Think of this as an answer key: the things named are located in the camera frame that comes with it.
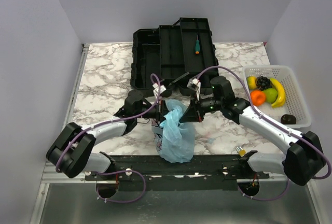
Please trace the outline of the light blue printed plastic bag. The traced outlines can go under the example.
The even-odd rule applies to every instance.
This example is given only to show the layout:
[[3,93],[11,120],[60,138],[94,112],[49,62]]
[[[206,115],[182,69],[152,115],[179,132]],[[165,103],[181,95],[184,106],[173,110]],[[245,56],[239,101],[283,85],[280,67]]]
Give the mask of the light blue printed plastic bag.
[[195,127],[179,120],[187,107],[178,100],[166,102],[169,112],[161,123],[153,121],[155,148],[158,155],[170,163],[186,163],[193,158],[195,149]]

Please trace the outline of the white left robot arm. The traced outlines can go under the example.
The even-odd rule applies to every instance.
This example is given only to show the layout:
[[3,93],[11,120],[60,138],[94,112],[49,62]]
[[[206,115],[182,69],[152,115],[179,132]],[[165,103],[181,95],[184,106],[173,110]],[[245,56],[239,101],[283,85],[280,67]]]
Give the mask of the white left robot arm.
[[47,151],[46,159],[58,173],[62,172],[68,178],[74,178],[81,172],[94,172],[109,180],[115,173],[115,161],[104,152],[93,153],[94,146],[130,133],[138,118],[160,123],[168,112],[165,100],[158,99],[151,104],[141,91],[131,90],[124,105],[110,120],[85,127],[74,122],[67,124]]

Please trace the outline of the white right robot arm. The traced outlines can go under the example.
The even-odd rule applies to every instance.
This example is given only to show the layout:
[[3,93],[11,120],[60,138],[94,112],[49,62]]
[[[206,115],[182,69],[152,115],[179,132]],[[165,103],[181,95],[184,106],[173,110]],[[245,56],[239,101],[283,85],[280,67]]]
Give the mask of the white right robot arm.
[[257,132],[281,151],[246,153],[239,164],[242,177],[270,172],[283,174],[304,186],[325,166],[320,140],[315,133],[303,134],[260,113],[249,101],[235,96],[230,81],[224,76],[214,77],[210,83],[212,97],[199,100],[194,96],[180,119],[181,123],[202,122],[205,114],[220,111],[225,118]]

